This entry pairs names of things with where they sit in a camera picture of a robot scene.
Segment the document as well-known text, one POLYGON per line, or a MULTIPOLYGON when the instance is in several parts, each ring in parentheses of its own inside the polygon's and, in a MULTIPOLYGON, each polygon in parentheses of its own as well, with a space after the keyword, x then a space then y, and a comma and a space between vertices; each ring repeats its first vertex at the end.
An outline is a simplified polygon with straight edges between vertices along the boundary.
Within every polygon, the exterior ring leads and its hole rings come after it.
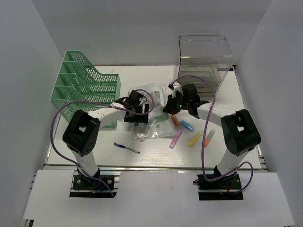
POLYGON ((134 123, 133 140, 147 140, 172 137, 175 132, 174 123, 169 114, 163 112, 167 103, 166 85, 151 83, 131 88, 144 95, 143 103, 149 105, 147 123, 134 123))

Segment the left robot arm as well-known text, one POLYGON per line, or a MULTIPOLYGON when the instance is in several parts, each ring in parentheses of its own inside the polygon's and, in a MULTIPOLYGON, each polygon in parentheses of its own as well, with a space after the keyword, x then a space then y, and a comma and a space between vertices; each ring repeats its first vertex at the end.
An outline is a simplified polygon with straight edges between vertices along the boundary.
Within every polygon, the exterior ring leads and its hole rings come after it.
POLYGON ((100 183, 100 170, 93 156, 99 130, 109 124, 123 120, 127 123, 147 123, 149 107, 143 90, 132 90, 129 96, 120 98, 112 104, 100 104, 102 108, 85 112, 77 110, 63 134, 63 141, 76 158, 78 171, 84 183, 94 189, 100 183))

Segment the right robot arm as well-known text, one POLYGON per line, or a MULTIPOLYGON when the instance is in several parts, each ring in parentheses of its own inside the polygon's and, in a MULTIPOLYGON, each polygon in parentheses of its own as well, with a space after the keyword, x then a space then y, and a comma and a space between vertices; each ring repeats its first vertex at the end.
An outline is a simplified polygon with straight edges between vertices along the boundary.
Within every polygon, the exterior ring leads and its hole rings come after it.
POLYGON ((231 175, 241 166, 244 157, 260 142, 261 136, 248 110, 231 112, 215 106, 215 101, 201 100, 195 85, 180 86, 179 83, 169 84, 172 94, 168 95, 163 111, 177 114, 181 110, 200 120, 205 120, 222 128, 226 151, 223 158, 214 168, 212 178, 205 176, 208 182, 214 182, 218 188, 226 188, 231 183, 231 175))

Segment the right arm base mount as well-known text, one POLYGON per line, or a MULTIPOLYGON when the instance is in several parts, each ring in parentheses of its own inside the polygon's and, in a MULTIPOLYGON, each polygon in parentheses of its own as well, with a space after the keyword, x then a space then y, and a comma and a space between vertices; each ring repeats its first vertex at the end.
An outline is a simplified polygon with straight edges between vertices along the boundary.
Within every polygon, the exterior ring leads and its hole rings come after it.
POLYGON ((193 184, 198 186, 200 201, 240 201, 243 193, 237 191, 242 189, 239 175, 225 177, 218 181, 208 182, 203 175, 197 175, 193 184))

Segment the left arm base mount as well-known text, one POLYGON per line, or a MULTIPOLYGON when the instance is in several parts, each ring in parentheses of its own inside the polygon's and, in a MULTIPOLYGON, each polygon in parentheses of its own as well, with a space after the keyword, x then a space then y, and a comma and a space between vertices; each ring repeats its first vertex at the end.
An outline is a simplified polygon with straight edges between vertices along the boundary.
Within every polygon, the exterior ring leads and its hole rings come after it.
POLYGON ((100 179, 106 183, 113 195, 102 182, 90 179, 93 182, 93 184, 90 184, 85 176, 81 176, 79 173, 74 173, 69 197, 113 199, 119 187, 119 176, 101 174, 100 179))

